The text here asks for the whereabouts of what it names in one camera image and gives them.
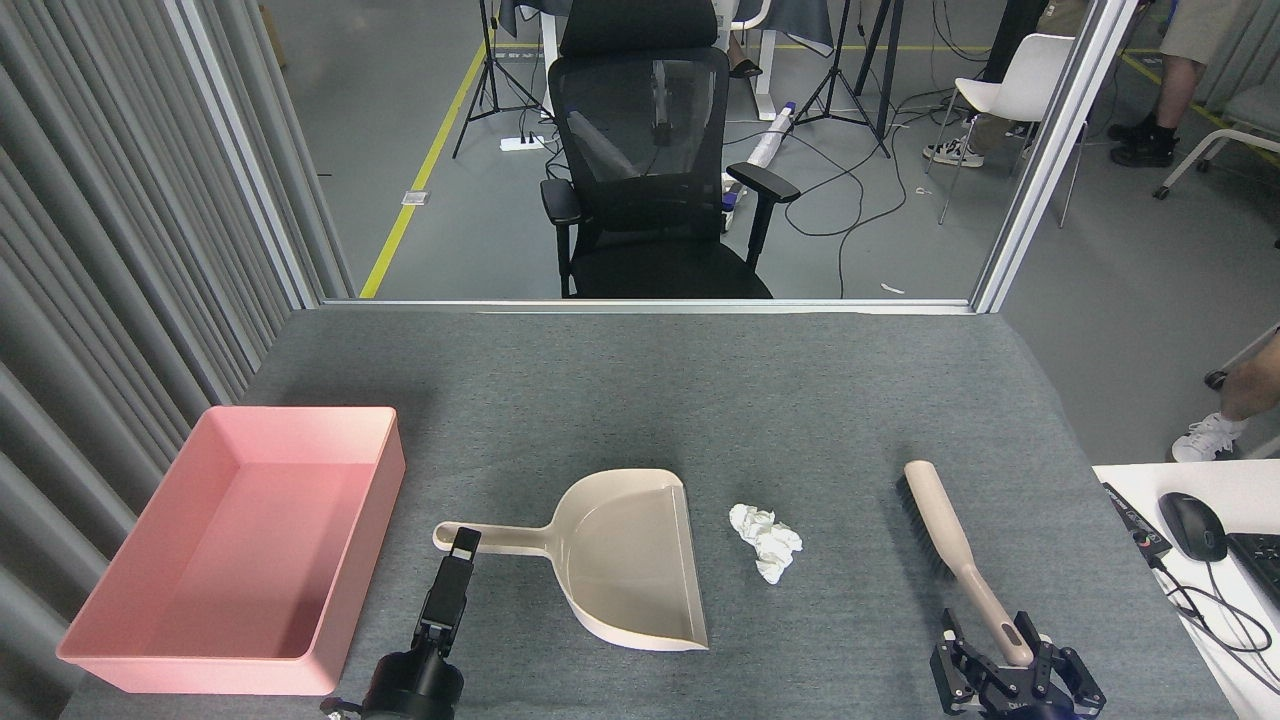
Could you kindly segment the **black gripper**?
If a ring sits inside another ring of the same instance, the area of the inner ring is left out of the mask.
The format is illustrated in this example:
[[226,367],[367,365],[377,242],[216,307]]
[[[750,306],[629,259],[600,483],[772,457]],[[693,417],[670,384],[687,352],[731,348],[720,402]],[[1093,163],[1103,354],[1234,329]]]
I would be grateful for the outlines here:
[[460,528],[422,605],[413,652],[384,656],[362,703],[364,719],[453,719],[463,693],[462,673],[442,656],[451,652],[467,602],[474,555],[483,533]]
[[941,615],[942,637],[931,655],[931,671],[945,714],[977,710],[984,719],[1080,719],[1100,714],[1106,696],[1071,647],[1043,638],[1028,612],[1015,615],[1015,628],[1032,651],[1032,661],[1020,670],[1018,700],[991,698],[988,688],[996,670],[982,653],[969,652],[951,609]]

